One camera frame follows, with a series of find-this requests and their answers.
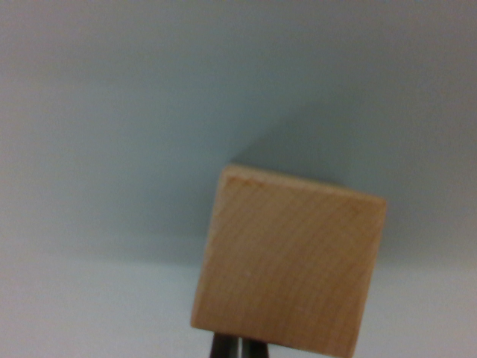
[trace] wooden cube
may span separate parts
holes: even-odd
[[[385,210],[372,195],[226,167],[191,325],[351,357]]]

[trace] wood grain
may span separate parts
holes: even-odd
[[[372,195],[226,167],[191,325],[351,357],[385,210]]]

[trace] wooden block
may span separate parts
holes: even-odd
[[[385,210],[372,195],[226,167],[191,325],[351,357]]]

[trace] block face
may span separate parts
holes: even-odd
[[[226,167],[191,325],[351,357],[385,208],[348,189]]]

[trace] white surface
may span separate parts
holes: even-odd
[[[6,252],[0,357],[208,356],[212,334],[189,326],[198,266]],[[378,265],[355,357],[474,357],[476,297],[475,269]]]
[[[205,354],[231,159],[389,200],[357,357],[475,355],[476,10],[0,4],[0,357]]]

